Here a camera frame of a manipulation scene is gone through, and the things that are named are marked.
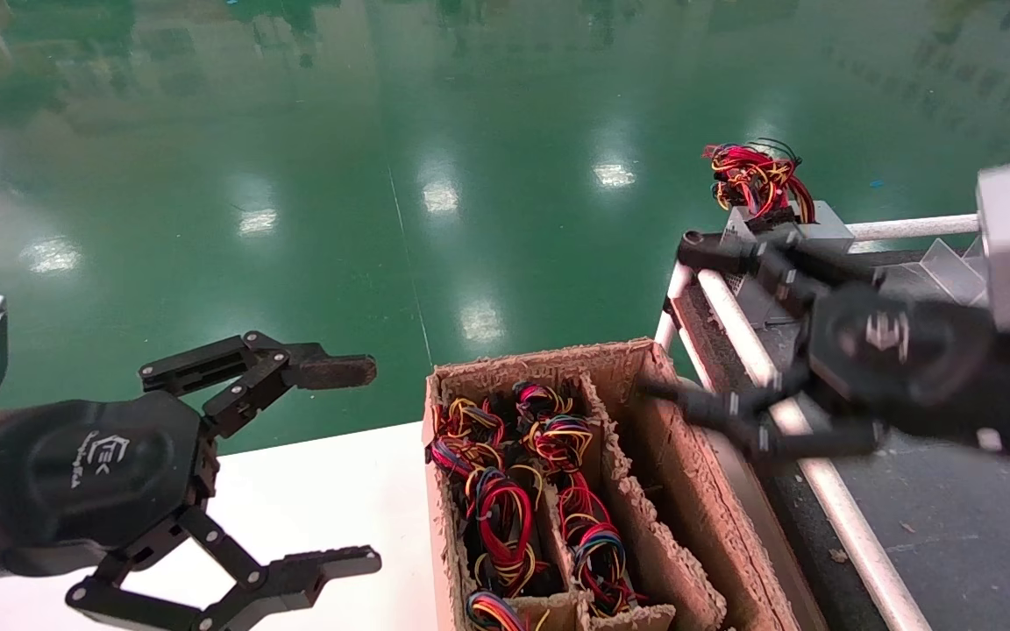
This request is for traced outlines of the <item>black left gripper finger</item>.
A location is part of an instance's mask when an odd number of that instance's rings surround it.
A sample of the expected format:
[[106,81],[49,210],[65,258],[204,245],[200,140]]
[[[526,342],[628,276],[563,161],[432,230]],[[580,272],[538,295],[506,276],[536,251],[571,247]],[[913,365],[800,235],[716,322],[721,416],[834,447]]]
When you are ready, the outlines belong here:
[[202,407],[210,436],[230,438],[292,388],[342,390],[365,386],[377,374],[367,354],[330,355],[318,343],[285,344],[248,331],[139,369],[146,393],[181,398],[214,385],[224,390]]

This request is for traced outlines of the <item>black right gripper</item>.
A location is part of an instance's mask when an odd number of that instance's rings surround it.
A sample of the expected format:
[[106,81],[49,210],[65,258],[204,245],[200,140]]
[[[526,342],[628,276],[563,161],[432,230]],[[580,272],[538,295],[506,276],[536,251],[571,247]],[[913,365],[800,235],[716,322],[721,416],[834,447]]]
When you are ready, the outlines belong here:
[[[862,457],[891,429],[1010,449],[1010,332],[984,308],[884,296],[877,269],[786,230],[728,244],[685,238],[679,262],[750,277],[794,319],[808,313],[808,369],[728,393],[641,378],[641,395],[676,404],[686,424],[750,462]],[[831,428],[785,434],[770,410],[807,386]]]

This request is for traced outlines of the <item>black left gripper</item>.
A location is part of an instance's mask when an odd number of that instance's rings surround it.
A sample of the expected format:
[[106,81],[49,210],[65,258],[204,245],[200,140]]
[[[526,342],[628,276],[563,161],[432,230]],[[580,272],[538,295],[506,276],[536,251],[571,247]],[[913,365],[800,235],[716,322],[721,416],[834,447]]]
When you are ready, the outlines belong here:
[[[0,412],[0,571],[50,579],[96,567],[65,595],[124,630],[252,630],[314,606],[333,579],[381,570],[372,547],[252,556],[204,508],[217,448],[175,396],[60,401]],[[123,582],[192,538],[235,583],[205,608],[128,592]]]

